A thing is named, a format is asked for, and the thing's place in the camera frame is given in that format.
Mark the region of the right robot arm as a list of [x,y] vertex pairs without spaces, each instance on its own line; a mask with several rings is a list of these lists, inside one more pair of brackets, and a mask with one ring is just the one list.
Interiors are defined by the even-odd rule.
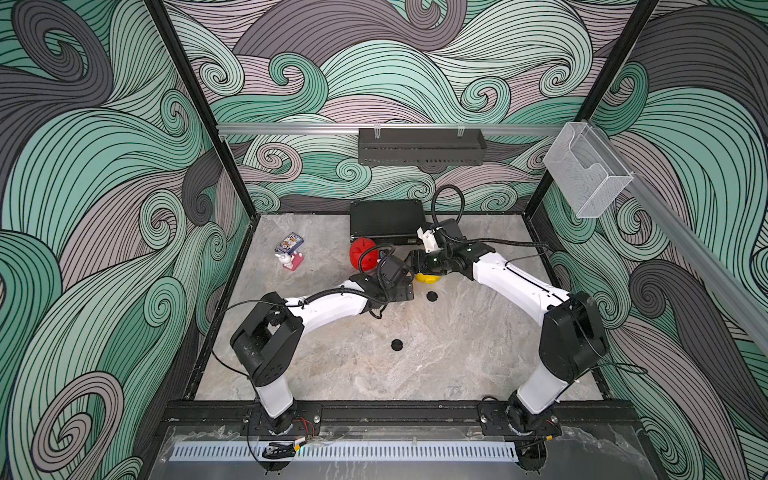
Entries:
[[408,263],[418,274],[459,273],[511,301],[540,326],[538,365],[509,397],[506,416],[517,434],[558,435],[553,404],[609,352],[596,301],[537,279],[484,243],[416,250]]

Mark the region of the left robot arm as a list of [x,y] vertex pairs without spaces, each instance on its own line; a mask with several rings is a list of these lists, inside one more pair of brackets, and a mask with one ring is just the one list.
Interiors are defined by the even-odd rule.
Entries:
[[230,347],[255,389],[269,432],[284,434],[298,418],[286,372],[304,335],[348,317],[379,317],[389,304],[413,300],[414,279],[409,267],[395,262],[308,296],[269,292],[258,299],[232,334]]

